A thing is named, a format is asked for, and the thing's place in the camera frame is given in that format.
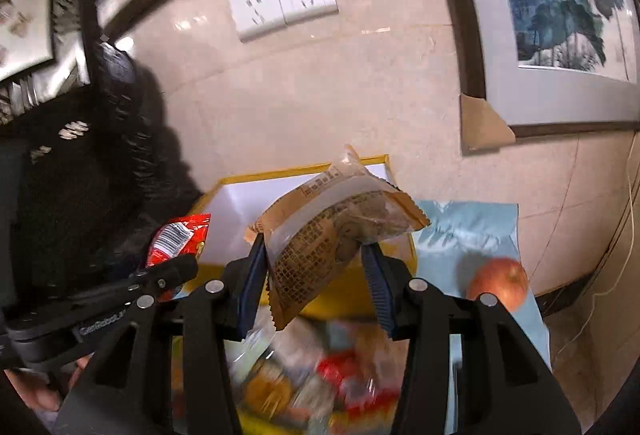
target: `white cable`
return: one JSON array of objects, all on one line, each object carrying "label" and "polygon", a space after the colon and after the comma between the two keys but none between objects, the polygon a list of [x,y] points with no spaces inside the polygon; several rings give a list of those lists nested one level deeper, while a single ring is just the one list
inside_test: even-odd
[{"label": "white cable", "polygon": [[631,154],[633,153],[634,145],[636,144],[636,137],[637,135],[634,135],[634,140],[631,142],[631,148],[629,149],[629,155],[628,157],[626,157],[626,164],[625,164],[626,183],[629,190],[629,207],[630,207],[630,213],[631,213],[631,245],[629,246],[629,252],[626,255],[625,263],[622,265],[622,269],[620,269],[620,274],[616,278],[616,281],[612,285],[612,287],[610,287],[608,290],[604,292],[594,292],[591,295],[591,312],[589,312],[589,317],[587,318],[587,321],[584,322],[584,325],[582,325],[580,332],[578,332],[574,336],[574,338],[572,338],[570,341],[566,342],[562,346],[562,348],[558,351],[558,354],[556,354],[556,357],[554,357],[554,360],[551,362],[552,367],[553,367],[553,363],[556,362],[558,355],[560,355],[560,353],[565,348],[567,348],[569,345],[571,345],[571,343],[573,343],[576,339],[578,339],[580,335],[584,332],[585,328],[587,328],[587,325],[591,321],[591,318],[593,317],[593,313],[596,310],[596,298],[598,298],[599,296],[606,296],[607,294],[611,294],[613,291],[616,290],[616,287],[620,283],[620,279],[622,279],[622,274],[625,272],[626,266],[629,263],[629,260],[631,259],[631,253],[633,252],[634,242],[636,240],[636,221],[634,220],[634,198],[631,191],[631,178],[629,177],[629,161],[631,161]]}]

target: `silver screw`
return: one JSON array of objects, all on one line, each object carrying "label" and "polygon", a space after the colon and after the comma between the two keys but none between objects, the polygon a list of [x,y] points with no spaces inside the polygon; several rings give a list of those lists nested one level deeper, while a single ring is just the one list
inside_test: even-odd
[{"label": "silver screw", "polygon": [[487,307],[493,307],[498,303],[498,299],[490,292],[483,292],[480,295],[480,303],[486,305]]},{"label": "silver screw", "polygon": [[136,301],[136,305],[141,309],[148,309],[154,304],[155,301],[156,300],[154,300],[154,297],[150,294],[143,294]]},{"label": "silver screw", "polygon": [[416,292],[422,292],[427,290],[429,285],[422,278],[412,278],[409,281],[409,288],[415,290]]},{"label": "silver screw", "polygon": [[225,284],[220,280],[210,280],[205,284],[204,288],[207,292],[215,294],[223,290],[223,288],[225,288]]}]

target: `light blue mat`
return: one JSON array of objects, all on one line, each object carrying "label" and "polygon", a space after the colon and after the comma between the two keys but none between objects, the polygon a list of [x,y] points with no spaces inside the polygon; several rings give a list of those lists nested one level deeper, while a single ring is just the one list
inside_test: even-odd
[{"label": "light blue mat", "polygon": [[[495,256],[520,259],[517,205],[427,200],[417,204],[431,225],[413,234],[418,256],[416,275],[444,294],[463,297],[478,268]],[[550,367],[549,332],[530,290],[513,317]],[[451,336],[446,434],[456,430],[453,375],[461,360],[460,336]]]}]

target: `person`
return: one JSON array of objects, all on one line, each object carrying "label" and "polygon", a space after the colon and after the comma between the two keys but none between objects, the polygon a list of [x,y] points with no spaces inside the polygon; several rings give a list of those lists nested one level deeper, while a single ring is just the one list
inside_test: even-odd
[{"label": "person", "polygon": [[[90,356],[86,355],[76,361],[76,369],[69,379],[69,389],[73,388],[78,381],[80,374],[89,363],[89,358]],[[39,375],[20,370],[5,370],[4,374],[29,408],[41,411],[58,411],[60,409],[62,405],[60,394],[47,387],[47,383]]]}]

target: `red apple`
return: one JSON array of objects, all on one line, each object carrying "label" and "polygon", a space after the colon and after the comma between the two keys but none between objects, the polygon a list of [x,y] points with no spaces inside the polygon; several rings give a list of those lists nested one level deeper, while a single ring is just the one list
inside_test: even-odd
[{"label": "red apple", "polygon": [[514,312],[527,297],[529,280],[521,264],[511,258],[494,258],[484,264],[466,289],[466,298],[475,300],[483,292],[495,294],[505,309]]}]

